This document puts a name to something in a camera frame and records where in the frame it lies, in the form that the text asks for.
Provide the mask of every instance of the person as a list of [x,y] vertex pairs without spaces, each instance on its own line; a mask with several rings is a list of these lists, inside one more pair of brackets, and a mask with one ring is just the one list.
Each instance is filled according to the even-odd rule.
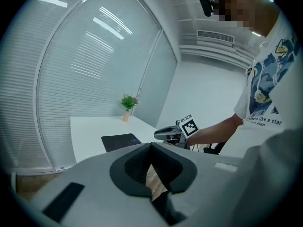
[[302,72],[302,48],[272,0],[215,0],[214,11],[225,20],[241,21],[267,42],[246,71],[246,84],[234,115],[199,130],[187,144],[226,142],[220,155],[243,157],[249,147],[261,145],[285,128],[299,127],[301,111],[295,103],[299,102],[302,80],[296,74]]

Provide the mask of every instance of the wooden floor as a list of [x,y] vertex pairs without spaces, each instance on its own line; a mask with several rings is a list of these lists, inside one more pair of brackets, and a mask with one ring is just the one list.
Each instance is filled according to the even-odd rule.
[[[18,176],[16,179],[16,191],[19,196],[25,200],[31,201],[34,194],[48,182],[58,177],[61,173],[37,175],[37,176]],[[146,186],[150,188],[152,192],[152,200],[160,196],[160,194],[166,191],[166,188],[160,181],[158,175],[151,166],[146,176]]]

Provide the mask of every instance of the black mousepad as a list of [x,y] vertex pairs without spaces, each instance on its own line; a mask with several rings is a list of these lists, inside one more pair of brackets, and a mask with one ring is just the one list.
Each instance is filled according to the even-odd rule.
[[133,134],[102,136],[101,139],[106,152],[141,144]]

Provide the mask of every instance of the man's arm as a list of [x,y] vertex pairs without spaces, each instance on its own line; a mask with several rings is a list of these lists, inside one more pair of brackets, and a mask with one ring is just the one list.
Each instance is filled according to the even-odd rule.
[[188,138],[187,144],[192,146],[195,144],[204,145],[226,142],[236,132],[238,126],[242,124],[242,119],[234,114],[221,123],[199,130],[192,137]]

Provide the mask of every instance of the air conditioner vent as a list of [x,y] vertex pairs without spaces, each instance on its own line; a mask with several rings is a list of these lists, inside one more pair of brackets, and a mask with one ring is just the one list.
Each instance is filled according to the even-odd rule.
[[206,30],[197,30],[197,37],[198,38],[212,38],[216,40],[221,40],[229,43],[234,43],[234,36],[226,35],[218,32],[213,31],[206,31]]

